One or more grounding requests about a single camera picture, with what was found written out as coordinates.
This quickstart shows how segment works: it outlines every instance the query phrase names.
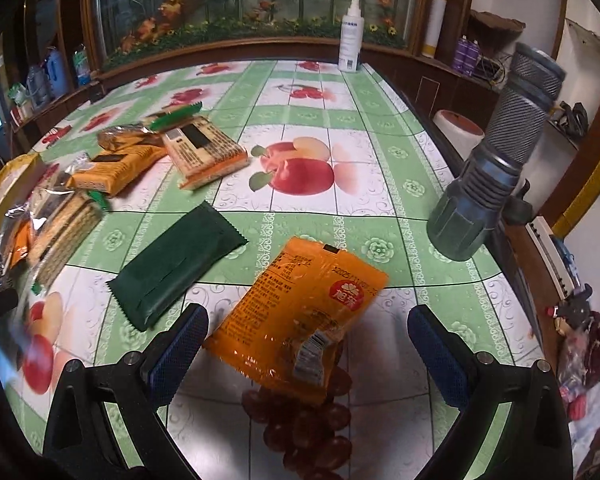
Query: painted mural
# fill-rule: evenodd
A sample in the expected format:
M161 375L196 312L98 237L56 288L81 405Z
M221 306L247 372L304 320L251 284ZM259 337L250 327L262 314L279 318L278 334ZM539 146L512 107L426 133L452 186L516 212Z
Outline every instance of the painted mural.
M339 38L351 0L93 0L104 69L211 41L267 36ZM365 41L405 45L411 0L360 0Z

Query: screw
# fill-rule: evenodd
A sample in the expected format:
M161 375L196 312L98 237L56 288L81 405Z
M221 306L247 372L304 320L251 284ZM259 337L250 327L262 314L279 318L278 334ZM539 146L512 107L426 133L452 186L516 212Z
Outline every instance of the screw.
M127 352L122 357L122 361L127 365L134 365L140 360L140 355L140 352Z
M480 351L475 356L483 365L490 365L493 363L493 356L489 352Z
M80 359L71 359L67 362L67 364L64 365L64 369L67 372L75 372L78 368L80 368L81 364L82 362L80 361Z
M538 362L536 362L536 366L538 366L541 372L547 373L551 371L551 365L544 359L538 360Z

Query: blue gripper pad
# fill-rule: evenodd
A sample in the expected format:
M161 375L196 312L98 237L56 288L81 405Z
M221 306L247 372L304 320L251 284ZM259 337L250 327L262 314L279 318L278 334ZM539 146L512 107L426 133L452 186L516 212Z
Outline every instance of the blue gripper pad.
M448 332L426 305L411 309L407 332L445 402L462 411L471 397L474 355L469 347Z
M149 402L156 410L173 400L208 328L206 309L189 303L173 326L156 335L144 351L140 374Z

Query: green and white tablecloth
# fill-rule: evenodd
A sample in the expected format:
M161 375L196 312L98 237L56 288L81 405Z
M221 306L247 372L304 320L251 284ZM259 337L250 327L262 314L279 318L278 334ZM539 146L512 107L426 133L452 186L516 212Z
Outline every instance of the green and white tablecloth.
M71 132L35 150L49 162L99 151L95 133L129 123L172 103L203 102L211 120L247 150L314 137L330 149L328 164L344 181L312 196L283 194L270 186L253 192L248 181L263 171L250 166L194 192L178 189L168 158L112 200L107 214L72 257L52 291L62 297L64 319L52 386L34 393L22 372L7 387L14 412L33 446L42 448L54 383L74 356L86 365L116 362L143 349L178 317L189 301L209 312L211 329L245 294L293 235L346 249L384 270L382 291L350 332L342 363L353 378L340 402L352 409L345 434L353 441L350 464L339 471L360 480L411 479L431 457L457 410L445 406L406 333L406 317L427 303L442 323L474 350L503 363L530 365L542 353L507 280L485 248L453 262L426 235L426 219L452 175L426 131L374 70L340 73L335 65L259 60L195 66L157 74L85 104L58 127ZM106 281L184 213L207 200L249 243L220 261L174 304L154 330L139 333L111 297ZM203 480L296 478L282 456L267 450L263 427L251 424L240 393L251 381L205 351L197 355L162 420ZM132 449L119 412L110 418L128 462ZM471 476L480 474L500 434L506 407Z

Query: white bottle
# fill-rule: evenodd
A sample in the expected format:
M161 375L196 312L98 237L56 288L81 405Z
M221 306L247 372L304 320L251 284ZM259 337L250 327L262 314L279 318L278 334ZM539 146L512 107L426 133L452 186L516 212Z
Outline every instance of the white bottle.
M364 31L365 19L360 15L360 2L352 0L349 10L342 17L342 28L340 29L338 68L343 72L355 72L358 69L358 57Z

